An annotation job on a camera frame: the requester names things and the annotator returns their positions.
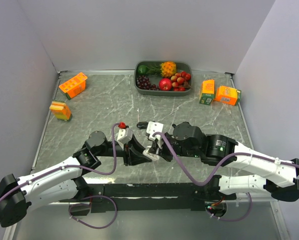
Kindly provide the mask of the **white earbud charging case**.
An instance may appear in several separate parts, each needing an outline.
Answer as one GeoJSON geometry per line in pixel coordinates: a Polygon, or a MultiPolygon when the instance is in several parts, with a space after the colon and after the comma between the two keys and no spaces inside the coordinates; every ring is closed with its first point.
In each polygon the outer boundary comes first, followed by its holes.
{"type": "Polygon", "coordinates": [[[160,159],[160,156],[155,154],[155,153],[150,153],[150,149],[149,148],[146,148],[142,154],[149,158],[151,161],[154,161],[154,162],[157,162],[159,159],[160,159]]]}

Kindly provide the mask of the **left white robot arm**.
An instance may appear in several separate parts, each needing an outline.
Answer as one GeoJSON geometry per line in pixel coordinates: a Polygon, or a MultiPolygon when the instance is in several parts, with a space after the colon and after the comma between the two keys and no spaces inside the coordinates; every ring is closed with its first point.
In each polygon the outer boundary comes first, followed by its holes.
{"type": "Polygon", "coordinates": [[[81,149],[62,162],[42,171],[15,177],[6,175],[0,181],[0,226],[10,227],[21,221],[29,211],[62,200],[87,198],[89,187],[83,175],[97,172],[99,157],[117,158],[124,165],[135,166],[159,159],[143,147],[129,129],[120,129],[118,137],[108,141],[102,131],[92,132],[81,149]]]}

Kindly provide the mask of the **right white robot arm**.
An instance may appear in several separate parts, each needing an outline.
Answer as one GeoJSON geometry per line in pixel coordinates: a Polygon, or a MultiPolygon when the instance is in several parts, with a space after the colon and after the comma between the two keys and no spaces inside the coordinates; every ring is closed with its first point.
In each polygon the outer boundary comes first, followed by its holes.
{"type": "Polygon", "coordinates": [[[281,160],[257,152],[220,134],[204,134],[197,126],[182,122],[173,133],[163,133],[164,125],[149,122],[146,133],[153,142],[149,152],[154,159],[175,159],[185,175],[208,195],[219,199],[239,193],[270,195],[283,202],[299,199],[299,159],[281,160]],[[204,181],[196,180],[180,157],[199,158],[214,169],[204,181]]]}

